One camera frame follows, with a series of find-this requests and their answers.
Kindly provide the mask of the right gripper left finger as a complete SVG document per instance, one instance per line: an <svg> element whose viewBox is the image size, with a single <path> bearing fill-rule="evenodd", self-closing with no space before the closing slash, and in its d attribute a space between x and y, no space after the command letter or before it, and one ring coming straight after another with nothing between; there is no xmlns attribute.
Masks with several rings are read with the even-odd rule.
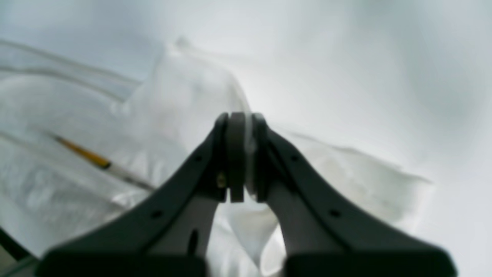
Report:
<svg viewBox="0 0 492 277"><path fill-rule="evenodd" d="M205 277L219 203L244 200L246 114L223 113L206 140L149 198L44 256L37 277Z"/></svg>

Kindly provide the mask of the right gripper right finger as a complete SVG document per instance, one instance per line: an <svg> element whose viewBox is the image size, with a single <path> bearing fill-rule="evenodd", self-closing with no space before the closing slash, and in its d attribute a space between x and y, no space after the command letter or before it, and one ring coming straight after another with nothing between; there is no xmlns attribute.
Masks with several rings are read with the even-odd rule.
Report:
<svg viewBox="0 0 492 277"><path fill-rule="evenodd" d="M252 115L252 195L276 215L285 277L456 277L448 253L364 212L337 192L288 140Z"/></svg>

